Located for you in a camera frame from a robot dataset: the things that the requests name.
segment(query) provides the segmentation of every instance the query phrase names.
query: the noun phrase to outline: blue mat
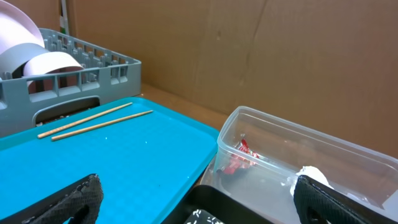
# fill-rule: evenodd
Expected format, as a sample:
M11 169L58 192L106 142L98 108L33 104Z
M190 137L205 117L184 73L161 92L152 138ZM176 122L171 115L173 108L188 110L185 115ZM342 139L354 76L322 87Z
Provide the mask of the blue mat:
M52 142L37 135L133 102L67 133L134 113L153 113ZM88 174L104 200L97 223L160 223L217 151L218 131L142 98L124 98L0 139L0 219Z

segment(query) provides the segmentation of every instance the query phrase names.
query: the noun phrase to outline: red and white package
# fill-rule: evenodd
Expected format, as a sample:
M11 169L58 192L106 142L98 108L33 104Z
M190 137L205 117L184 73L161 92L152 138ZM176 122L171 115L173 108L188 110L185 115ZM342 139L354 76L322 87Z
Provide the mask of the red and white package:
M252 157L259 158L259 155L256 152L253 152L250 150L248 143L246 142L245 139L242 139L239 144L236 146L237 149L240 151L249 154ZM231 159L229 160L228 165L224 168L224 173L225 174L234 174L235 171L239 168L241 169L247 169L251 166L256 165L255 162L245 159L241 156L238 156L236 154L231 155Z

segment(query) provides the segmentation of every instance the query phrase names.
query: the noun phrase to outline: black and white speckled object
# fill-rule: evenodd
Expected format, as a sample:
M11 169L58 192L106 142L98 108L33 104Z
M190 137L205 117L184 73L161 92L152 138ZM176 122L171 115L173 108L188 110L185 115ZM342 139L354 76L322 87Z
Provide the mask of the black and white speckled object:
M184 224L224 224L212 214L203 209L198 209L192 212Z

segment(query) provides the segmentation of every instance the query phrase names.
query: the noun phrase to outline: wooden chopstick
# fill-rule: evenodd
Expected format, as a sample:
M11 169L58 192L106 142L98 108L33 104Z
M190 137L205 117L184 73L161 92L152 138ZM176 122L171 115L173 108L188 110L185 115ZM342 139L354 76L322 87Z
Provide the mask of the wooden chopstick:
M94 115L92 115L92 116L89 116L89 117L87 117L87 118L80 119L80 120L75 121L75 122L72 122L72 123L70 123L70 124L66 124L66 125L61 126L61 127L59 127L59 128L55 128L55 129L53 129L53 130L44 132L44 133L42 133L42 134L37 135L37 138L41 139L41 138L47 137L47 136L49 136L49 135L55 134L55 133L57 133L57 132L60 132L60 131L65 130L65 129L74 127L74 126L76 126L76 125L78 125L78 124L81 124L81 123L84 123L84 122L86 122L86 121L90 121L90 120L92 120L92 119L95 119L95 118L100 117L100 116L102 116L102 115L106 115L106 114L108 114L108 113L111 113L111 112L113 112L113 111L119 110L119 109L121 109L121 108L125 108L125 107L127 107L127 106L129 106L129 105L132 105L132 103L126 103L126 104L124 104L124 105L117 106L117 107L115 107L115 108L106 110L106 111L104 111L104 112L100 112L100 113L98 113L98 114L94 114Z
M121 122L121 121L125 121L127 119L136 118L138 116L149 114L151 112L153 112L153 111L152 110L145 111L145 112L141 112L141 113L125 116L123 118L114 119L112 121L107 121L105 123L96 124L96 125L93 125L93 126L90 126L90 127L87 127L87 128L82 128L82 129L79 129L79 130L76 130L76 131L71 131L69 133L60 134L58 136L52 137L51 140L53 140L53 141L60 140L60 139L67 138L67 137L70 137L70 136L74 136L74 135L77 135L77 134L85 133L87 131L91 131L91 130L94 130L94 129L97 129L97 128L102 128L102 127L105 127L105 126L108 126L108 125L111 125L111 124L115 124L115 123L118 123L118 122Z

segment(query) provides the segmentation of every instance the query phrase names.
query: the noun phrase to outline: cardboard wall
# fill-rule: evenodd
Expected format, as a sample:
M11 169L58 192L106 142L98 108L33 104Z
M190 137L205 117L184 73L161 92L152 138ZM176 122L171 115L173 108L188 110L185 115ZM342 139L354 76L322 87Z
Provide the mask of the cardboard wall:
M58 0L6 0L26 13L39 28L60 30Z
M150 85L398 157L396 0L69 2L74 34L141 60Z

